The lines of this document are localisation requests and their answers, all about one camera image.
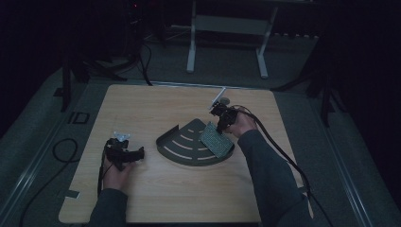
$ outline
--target hand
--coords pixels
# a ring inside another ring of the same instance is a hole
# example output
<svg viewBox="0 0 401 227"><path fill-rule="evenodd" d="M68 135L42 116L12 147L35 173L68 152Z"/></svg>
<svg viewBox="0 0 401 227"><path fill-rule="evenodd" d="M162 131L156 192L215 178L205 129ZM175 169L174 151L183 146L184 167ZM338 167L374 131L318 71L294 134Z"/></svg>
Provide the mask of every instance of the hand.
<svg viewBox="0 0 401 227"><path fill-rule="evenodd" d="M238 112L234 125L228 127L224 132L232 133L235 137L239 138L243 133L249 130L257 130L254 120L241 112Z"/></svg>
<svg viewBox="0 0 401 227"><path fill-rule="evenodd" d="M113 188L123 191L134 164L135 163L129 163L120 171L113 163L105 158L103 164L103 188Z"/></svg>

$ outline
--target person's right hand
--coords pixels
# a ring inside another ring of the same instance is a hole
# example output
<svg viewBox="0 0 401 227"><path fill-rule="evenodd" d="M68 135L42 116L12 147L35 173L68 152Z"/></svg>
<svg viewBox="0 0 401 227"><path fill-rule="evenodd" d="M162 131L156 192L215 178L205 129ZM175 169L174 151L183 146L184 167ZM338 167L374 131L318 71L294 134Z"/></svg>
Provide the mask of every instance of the person's right hand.
<svg viewBox="0 0 401 227"><path fill-rule="evenodd" d="M256 123L250 116L238 112L234 125L229 126L224 132L232 133L235 137L239 138L249 130L257 130Z"/></svg>

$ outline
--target perforated plate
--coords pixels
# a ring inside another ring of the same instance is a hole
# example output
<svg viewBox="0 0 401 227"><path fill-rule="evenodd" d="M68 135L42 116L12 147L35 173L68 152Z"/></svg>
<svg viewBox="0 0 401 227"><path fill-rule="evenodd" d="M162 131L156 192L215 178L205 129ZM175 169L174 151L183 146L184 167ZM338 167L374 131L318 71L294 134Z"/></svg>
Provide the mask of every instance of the perforated plate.
<svg viewBox="0 0 401 227"><path fill-rule="evenodd" d="M209 122L204 128L200 140L218 158L224 157L233 146L233 142L227 136L216 131L216 126L212 122Z"/></svg>
<svg viewBox="0 0 401 227"><path fill-rule="evenodd" d="M229 158L234 145L226 155L218 158L200 141L205 127L199 119L192 120L181 129L176 126L156 140L157 149L167 159L187 166L209 166Z"/></svg>

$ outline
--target gray sleeve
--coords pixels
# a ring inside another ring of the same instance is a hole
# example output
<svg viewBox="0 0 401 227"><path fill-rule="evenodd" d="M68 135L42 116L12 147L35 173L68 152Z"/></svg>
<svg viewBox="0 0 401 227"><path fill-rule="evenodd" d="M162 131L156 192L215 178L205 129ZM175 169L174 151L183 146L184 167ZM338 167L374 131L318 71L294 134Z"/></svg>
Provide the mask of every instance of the gray sleeve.
<svg viewBox="0 0 401 227"><path fill-rule="evenodd" d="M86 226L126 226L127 199L127 195L119 190L103 189Z"/></svg>
<svg viewBox="0 0 401 227"><path fill-rule="evenodd" d="M260 131L245 132L238 144L247 160L263 226L313 226L307 198L299 191L288 163Z"/></svg>

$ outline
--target person's left hand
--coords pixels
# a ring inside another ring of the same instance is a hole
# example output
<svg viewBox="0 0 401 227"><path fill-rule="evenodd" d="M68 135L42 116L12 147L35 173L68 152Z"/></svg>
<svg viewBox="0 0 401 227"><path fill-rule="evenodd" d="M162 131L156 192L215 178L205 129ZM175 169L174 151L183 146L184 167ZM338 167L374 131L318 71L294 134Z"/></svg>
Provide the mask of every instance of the person's left hand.
<svg viewBox="0 0 401 227"><path fill-rule="evenodd" d="M112 188L123 191L134 165L135 163L129 163L122 171L120 171L112 162L105 158L103 164L103 188Z"/></svg>

